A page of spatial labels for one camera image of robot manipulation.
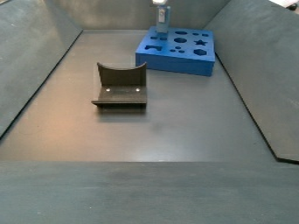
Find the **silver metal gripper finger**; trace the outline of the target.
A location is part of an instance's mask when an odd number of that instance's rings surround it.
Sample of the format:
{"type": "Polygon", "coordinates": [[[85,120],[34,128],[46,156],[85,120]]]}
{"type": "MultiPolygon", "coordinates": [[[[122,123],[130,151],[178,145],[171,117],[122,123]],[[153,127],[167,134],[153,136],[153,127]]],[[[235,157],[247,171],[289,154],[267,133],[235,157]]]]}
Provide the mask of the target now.
{"type": "Polygon", "coordinates": [[[169,0],[153,0],[155,5],[166,5],[169,0]]]}

